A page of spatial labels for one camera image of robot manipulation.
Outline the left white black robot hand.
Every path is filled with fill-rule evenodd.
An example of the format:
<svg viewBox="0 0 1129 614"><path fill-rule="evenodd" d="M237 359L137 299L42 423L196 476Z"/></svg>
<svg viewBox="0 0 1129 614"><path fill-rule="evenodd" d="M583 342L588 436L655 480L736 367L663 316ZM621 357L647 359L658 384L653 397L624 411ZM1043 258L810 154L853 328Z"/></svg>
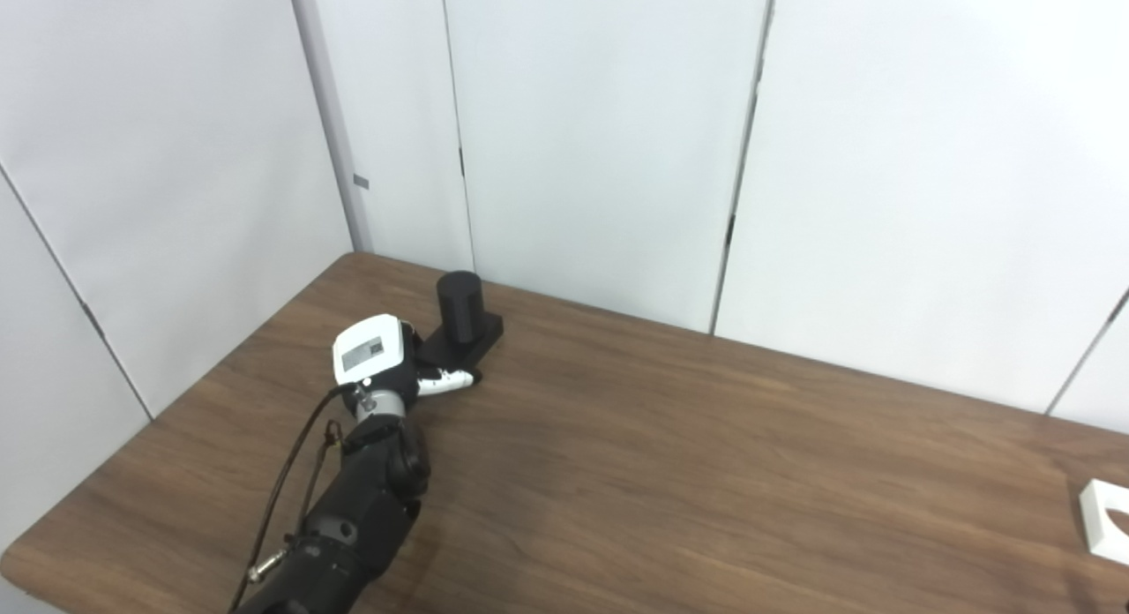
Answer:
<svg viewBox="0 0 1129 614"><path fill-rule="evenodd" d="M446 368L419 356L423 339L410 322L378 315L356 322L333 344L333 372L349 407L374 410L380 394L404 407L421 397L456 392L482 381L476 369Z"/></svg>

